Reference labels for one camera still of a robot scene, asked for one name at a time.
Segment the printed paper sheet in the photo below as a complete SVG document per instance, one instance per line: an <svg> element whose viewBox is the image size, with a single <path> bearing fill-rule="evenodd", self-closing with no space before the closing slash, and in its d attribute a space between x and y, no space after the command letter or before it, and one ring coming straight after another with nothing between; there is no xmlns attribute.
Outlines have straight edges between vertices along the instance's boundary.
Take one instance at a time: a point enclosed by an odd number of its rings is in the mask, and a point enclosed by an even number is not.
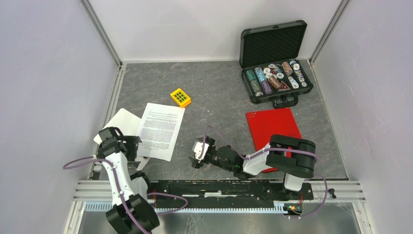
<svg viewBox="0 0 413 234"><path fill-rule="evenodd" d="M171 161L185 108L148 103L136 131L137 155Z"/></svg>

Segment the red folder with black inside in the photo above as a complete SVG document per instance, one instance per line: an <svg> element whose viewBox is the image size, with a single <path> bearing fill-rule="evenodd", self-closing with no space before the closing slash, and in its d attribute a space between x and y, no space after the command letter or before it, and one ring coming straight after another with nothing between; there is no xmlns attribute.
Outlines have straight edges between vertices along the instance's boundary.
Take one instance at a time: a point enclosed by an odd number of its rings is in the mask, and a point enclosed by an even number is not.
<svg viewBox="0 0 413 234"><path fill-rule="evenodd" d="M290 108L254 111L246 113L246 120L251 132L256 151L269 148L269 142L273 135L282 135L301 139L301 134ZM275 148L299 149L298 140L283 140L276 143ZM259 155L252 163L248 160L243 164L246 173L256 176L260 173L279 171L278 168L265 165L265 154Z"/></svg>

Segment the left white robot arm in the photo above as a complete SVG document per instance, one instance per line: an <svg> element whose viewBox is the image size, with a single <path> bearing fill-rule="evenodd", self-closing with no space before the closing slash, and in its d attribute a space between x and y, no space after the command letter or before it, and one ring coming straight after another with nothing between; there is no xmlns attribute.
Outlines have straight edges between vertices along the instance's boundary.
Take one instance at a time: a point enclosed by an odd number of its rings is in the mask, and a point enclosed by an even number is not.
<svg viewBox="0 0 413 234"><path fill-rule="evenodd" d="M118 234L150 234L159 226L157 214L148 203L153 185L144 172L130 175L128 170L128 163L136 160L140 137L125 136L118 127L106 127L98 135L101 143L96 157L108 174L112 190L107 221Z"/></svg>

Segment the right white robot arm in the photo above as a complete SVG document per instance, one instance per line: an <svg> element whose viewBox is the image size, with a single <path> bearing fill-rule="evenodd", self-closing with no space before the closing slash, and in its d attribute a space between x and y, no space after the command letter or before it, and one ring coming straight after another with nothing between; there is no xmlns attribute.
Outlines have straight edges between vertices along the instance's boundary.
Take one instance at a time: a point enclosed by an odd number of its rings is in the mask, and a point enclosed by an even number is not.
<svg viewBox="0 0 413 234"><path fill-rule="evenodd" d="M264 170L275 168L284 172L282 195L294 199L301 192L306 179L314 176L318 160L316 144L312 141L283 135L272 135L270 141L255 153L242 155L230 145L216 148L215 140L204 136L193 146L192 167L201 168L211 164L246 180Z"/></svg>

